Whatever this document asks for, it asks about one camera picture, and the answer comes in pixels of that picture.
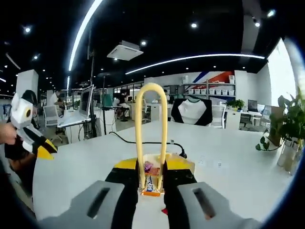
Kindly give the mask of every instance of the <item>candy wrapper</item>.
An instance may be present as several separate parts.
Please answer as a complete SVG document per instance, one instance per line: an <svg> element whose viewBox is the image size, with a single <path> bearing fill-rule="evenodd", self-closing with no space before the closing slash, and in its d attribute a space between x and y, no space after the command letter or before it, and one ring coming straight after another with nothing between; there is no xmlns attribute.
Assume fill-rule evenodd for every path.
<svg viewBox="0 0 305 229"><path fill-rule="evenodd" d="M158 177L146 176L145 188L141 192L141 195L159 197L160 192L157 190Z"/></svg>

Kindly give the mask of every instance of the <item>white table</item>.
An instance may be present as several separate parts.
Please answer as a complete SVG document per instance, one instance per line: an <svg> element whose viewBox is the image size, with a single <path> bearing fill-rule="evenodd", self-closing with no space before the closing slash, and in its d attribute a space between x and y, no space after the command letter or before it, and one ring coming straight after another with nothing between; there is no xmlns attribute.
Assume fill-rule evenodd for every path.
<svg viewBox="0 0 305 229"><path fill-rule="evenodd" d="M142 127L143 141L161 140L160 122ZM118 133L135 140L134 128ZM206 182L228 198L233 212L244 218L264 220L282 198L292 177L276 165L279 152L255 150L260 138L261 133L256 132L168 123L168 141L173 139L185 148L188 159L196 164L196 180ZM160 148L143 145L145 153L156 153ZM180 148L168 145L167 151L180 153ZM136 157L135 144L107 135L61 146L53 161L38 158L33 178L37 220L43 224L43 219L59 216L68 210L75 196L96 180L105 180L117 162L132 157ZM162 208L163 197L140 196L132 228L168 228Z"/></svg>

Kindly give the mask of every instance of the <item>computer monitor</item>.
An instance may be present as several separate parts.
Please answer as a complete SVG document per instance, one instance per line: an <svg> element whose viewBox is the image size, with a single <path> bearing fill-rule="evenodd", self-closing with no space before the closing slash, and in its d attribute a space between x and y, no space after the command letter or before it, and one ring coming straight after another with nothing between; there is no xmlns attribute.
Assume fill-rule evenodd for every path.
<svg viewBox="0 0 305 229"><path fill-rule="evenodd" d="M90 104L92 100L93 85L85 88L81 92L81 102L79 112L82 116L89 118Z"/></svg>
<svg viewBox="0 0 305 229"><path fill-rule="evenodd" d="M258 112L256 100L248 100L248 111Z"/></svg>

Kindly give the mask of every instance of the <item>man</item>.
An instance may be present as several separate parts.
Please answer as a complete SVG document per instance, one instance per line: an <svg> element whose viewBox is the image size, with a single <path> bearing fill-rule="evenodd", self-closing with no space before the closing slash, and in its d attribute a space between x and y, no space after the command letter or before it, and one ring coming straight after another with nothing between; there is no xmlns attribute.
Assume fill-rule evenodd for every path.
<svg viewBox="0 0 305 229"><path fill-rule="evenodd" d="M49 100L49 104L48 104L48 105L58 105L59 106L59 109L57 109L59 116L63 115L63 110L65 109L63 102L61 101L61 99L59 97L60 94L61 94L61 92L59 90L56 90L53 93L53 95L51 96L51 98Z"/></svg>
<svg viewBox="0 0 305 229"><path fill-rule="evenodd" d="M125 111L125 117L129 117L129 111L130 106L126 104L127 102L127 92L123 92L120 96L120 106L124 108L128 108L128 110Z"/></svg>

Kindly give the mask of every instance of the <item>white wall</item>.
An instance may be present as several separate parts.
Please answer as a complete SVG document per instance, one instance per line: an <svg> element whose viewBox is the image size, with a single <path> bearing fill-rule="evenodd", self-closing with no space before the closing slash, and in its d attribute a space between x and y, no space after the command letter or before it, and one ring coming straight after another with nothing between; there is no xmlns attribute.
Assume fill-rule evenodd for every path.
<svg viewBox="0 0 305 229"><path fill-rule="evenodd" d="M257 74L257 102L263 105L270 105L271 102L271 82L268 64L266 64Z"/></svg>

